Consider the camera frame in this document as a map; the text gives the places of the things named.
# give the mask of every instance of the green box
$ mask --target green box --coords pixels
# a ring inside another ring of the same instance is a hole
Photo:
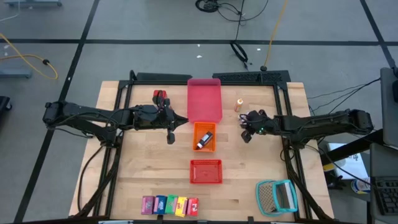
[[[174,214],[175,213],[175,207],[177,206],[177,200],[178,200],[177,195],[167,196],[166,210],[165,210],[166,214]]]

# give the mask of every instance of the pink plastic tray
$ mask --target pink plastic tray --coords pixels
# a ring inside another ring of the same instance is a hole
[[[221,82],[218,78],[188,80],[188,119],[219,123],[223,118]]]

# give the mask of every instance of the red basket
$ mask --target red basket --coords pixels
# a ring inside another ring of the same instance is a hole
[[[190,166],[191,184],[222,184],[221,159],[193,159]]]

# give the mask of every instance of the wooden tabletop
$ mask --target wooden tabletop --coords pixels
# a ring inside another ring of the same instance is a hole
[[[117,87],[118,82],[103,82],[96,107],[113,110]],[[309,116],[303,83],[288,83],[288,88],[293,114],[301,117]],[[134,85],[130,106],[151,105],[154,90],[166,90],[175,112],[187,117],[187,86]],[[292,213],[279,217],[266,217],[260,213],[256,202],[255,187],[258,182],[267,179],[287,179],[285,163],[279,157],[282,150],[280,137],[254,135],[249,144],[244,143],[240,136],[243,129],[239,127],[238,114],[233,110],[235,101],[242,98],[244,101],[242,113],[264,109],[268,116],[273,117],[277,112],[272,87],[221,86],[221,94],[223,119],[217,125],[214,153],[193,152],[192,123],[184,124],[175,130],[175,143],[172,145],[167,144],[165,129],[125,132],[111,218],[156,219],[153,215],[141,215],[142,196],[175,194],[199,198],[199,215],[197,218],[166,215],[165,220],[244,221],[248,216],[253,216],[255,221],[294,221]],[[280,97],[281,102],[284,102],[282,92]],[[81,167],[99,145],[96,139],[88,140]],[[85,172],[81,191],[82,205],[88,201],[98,186],[103,156],[104,149],[91,161]],[[325,213],[333,217],[319,154],[308,147],[301,150],[301,156],[308,191]],[[190,184],[191,159],[221,159],[223,183]],[[71,215],[77,213],[76,195],[77,185],[70,209]],[[108,190],[105,190],[101,206],[102,214],[106,202],[104,198],[107,196]],[[304,217],[299,190],[297,197],[300,214]]]

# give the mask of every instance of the orange basket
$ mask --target orange basket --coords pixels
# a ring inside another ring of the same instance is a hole
[[[213,134],[212,139],[203,146],[203,148],[196,150],[200,139],[207,133]],[[193,125],[193,147],[195,152],[215,152],[216,151],[216,123],[195,122]]]

